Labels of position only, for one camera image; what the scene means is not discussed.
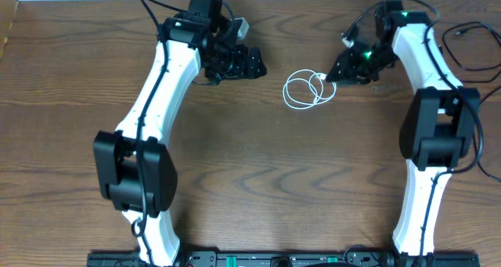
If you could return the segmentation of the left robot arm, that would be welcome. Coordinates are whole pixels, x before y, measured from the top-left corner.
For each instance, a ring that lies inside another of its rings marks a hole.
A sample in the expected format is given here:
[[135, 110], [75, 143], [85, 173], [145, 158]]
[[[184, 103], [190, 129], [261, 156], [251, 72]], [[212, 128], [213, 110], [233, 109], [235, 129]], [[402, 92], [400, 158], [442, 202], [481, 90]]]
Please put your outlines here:
[[199, 74], [218, 85], [267, 73], [260, 50], [243, 43], [248, 22], [223, 0], [189, 0], [187, 9], [154, 26], [155, 56], [138, 98], [114, 131], [99, 132], [93, 142], [100, 192], [139, 242], [138, 253], [105, 255], [103, 266], [185, 264], [170, 213], [178, 174], [168, 145], [179, 107]]

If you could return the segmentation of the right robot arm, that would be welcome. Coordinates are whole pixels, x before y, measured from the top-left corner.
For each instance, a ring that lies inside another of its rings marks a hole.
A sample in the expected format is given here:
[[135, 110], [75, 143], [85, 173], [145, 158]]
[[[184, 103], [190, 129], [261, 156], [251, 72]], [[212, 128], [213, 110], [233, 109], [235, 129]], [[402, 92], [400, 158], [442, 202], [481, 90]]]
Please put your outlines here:
[[399, 132], [407, 179], [398, 224], [392, 234], [396, 253], [416, 261], [434, 253], [434, 227], [447, 182], [463, 173], [464, 158], [475, 135], [480, 94], [466, 88], [449, 69], [434, 36], [440, 18], [431, 5], [408, 10], [403, 0], [372, 6], [377, 42], [359, 37], [356, 23], [343, 33], [346, 49], [326, 76], [336, 85], [368, 85], [396, 61], [403, 65], [413, 100]]

